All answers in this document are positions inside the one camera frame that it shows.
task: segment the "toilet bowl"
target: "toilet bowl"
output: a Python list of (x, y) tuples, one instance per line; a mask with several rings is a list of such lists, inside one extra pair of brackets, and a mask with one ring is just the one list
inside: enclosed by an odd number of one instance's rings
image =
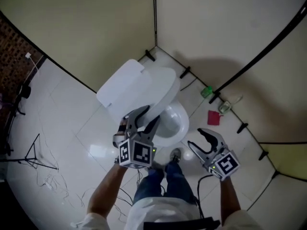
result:
[(180, 81), (171, 68), (144, 68), (136, 60), (128, 60), (97, 92), (97, 99), (106, 107), (116, 123), (130, 111), (149, 105), (138, 120), (144, 127), (155, 117), (161, 120), (153, 138), (155, 146), (168, 147), (180, 142), (189, 129), (189, 117), (177, 100)]

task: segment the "green bottle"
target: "green bottle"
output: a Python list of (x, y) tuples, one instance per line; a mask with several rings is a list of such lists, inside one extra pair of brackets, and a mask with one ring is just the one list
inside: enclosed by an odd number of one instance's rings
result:
[(203, 98), (207, 98), (209, 95), (211, 95), (213, 93), (212, 91), (212, 87), (211, 86), (208, 86), (206, 88), (204, 88), (202, 91), (201, 91), (201, 95)]

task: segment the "jeans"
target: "jeans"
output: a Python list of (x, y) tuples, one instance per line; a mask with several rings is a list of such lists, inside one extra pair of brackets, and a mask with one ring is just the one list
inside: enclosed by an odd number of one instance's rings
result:
[(165, 167), (167, 191), (161, 195), (161, 182), (164, 178), (163, 170), (150, 169), (148, 176), (142, 179), (133, 199), (133, 204), (146, 197), (175, 197), (196, 205), (192, 189), (184, 177), (178, 163), (171, 161)]

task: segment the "white shirt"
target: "white shirt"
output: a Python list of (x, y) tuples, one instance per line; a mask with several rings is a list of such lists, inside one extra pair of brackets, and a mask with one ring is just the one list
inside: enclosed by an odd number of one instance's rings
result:
[[(125, 230), (143, 230), (144, 222), (175, 222), (199, 219), (196, 205), (179, 198), (148, 197), (136, 202), (128, 215)], [(219, 230), (260, 230), (260, 226), (244, 210), (230, 215)], [(96, 213), (87, 214), (82, 230), (110, 230), (107, 221)]]

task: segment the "toilet lid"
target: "toilet lid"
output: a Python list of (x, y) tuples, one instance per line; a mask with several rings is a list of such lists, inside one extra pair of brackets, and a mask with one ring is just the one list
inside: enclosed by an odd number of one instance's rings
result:
[(112, 118), (119, 123), (123, 116), (144, 105), (148, 112), (139, 119), (142, 127), (160, 115), (173, 101), (180, 88), (180, 81), (171, 68), (150, 67), (142, 71), (118, 98), (107, 107)]

